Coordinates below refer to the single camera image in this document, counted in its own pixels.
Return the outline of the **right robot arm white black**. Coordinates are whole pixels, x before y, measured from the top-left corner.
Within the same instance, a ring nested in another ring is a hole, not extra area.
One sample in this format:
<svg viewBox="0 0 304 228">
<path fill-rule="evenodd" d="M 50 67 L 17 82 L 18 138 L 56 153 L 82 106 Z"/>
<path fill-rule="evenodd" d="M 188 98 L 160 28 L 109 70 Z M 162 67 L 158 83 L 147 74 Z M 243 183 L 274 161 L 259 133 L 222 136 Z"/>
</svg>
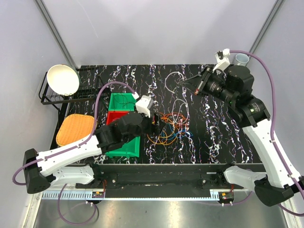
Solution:
<svg viewBox="0 0 304 228">
<path fill-rule="evenodd" d="M 205 68 L 200 74 L 181 81 L 195 95 L 211 95 L 228 105 L 228 113 L 252 142 L 265 173 L 249 171 L 228 164 L 215 177 L 220 188 L 234 184 L 253 191 L 266 206 L 282 203 L 304 186 L 304 177 L 294 171 L 293 181 L 279 158 L 271 139 L 271 119 L 264 103 L 252 95 L 254 77 L 245 66 L 230 66 L 226 80 L 215 70 Z"/>
</svg>

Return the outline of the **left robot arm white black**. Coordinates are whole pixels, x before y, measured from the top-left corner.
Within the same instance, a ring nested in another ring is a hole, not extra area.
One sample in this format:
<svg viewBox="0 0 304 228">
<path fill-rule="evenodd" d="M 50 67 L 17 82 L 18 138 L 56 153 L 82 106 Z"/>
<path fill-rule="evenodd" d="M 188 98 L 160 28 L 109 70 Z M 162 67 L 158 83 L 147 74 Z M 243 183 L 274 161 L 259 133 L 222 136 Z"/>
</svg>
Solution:
<svg viewBox="0 0 304 228">
<path fill-rule="evenodd" d="M 39 193 L 54 184 L 80 183 L 98 188 L 103 181 L 101 174 L 94 172 L 90 165 L 82 170 L 71 164 L 120 149 L 144 134 L 159 135 L 165 125 L 159 114 L 148 117 L 129 112 L 109 125 L 101 126 L 92 135 L 66 146 L 44 152 L 29 149 L 23 161 L 27 193 Z"/>
</svg>

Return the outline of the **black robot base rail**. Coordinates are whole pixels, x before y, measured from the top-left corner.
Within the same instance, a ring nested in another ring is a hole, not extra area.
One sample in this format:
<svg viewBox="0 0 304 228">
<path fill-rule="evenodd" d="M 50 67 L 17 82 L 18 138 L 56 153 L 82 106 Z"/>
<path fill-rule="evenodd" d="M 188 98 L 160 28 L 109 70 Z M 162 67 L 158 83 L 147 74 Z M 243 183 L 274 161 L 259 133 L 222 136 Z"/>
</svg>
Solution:
<svg viewBox="0 0 304 228">
<path fill-rule="evenodd" d="M 103 164 L 93 170 L 97 179 L 76 184 L 78 189 L 105 187 L 108 198 L 194 198 L 208 190 L 230 191 L 235 184 L 224 181 L 224 164 Z"/>
</svg>

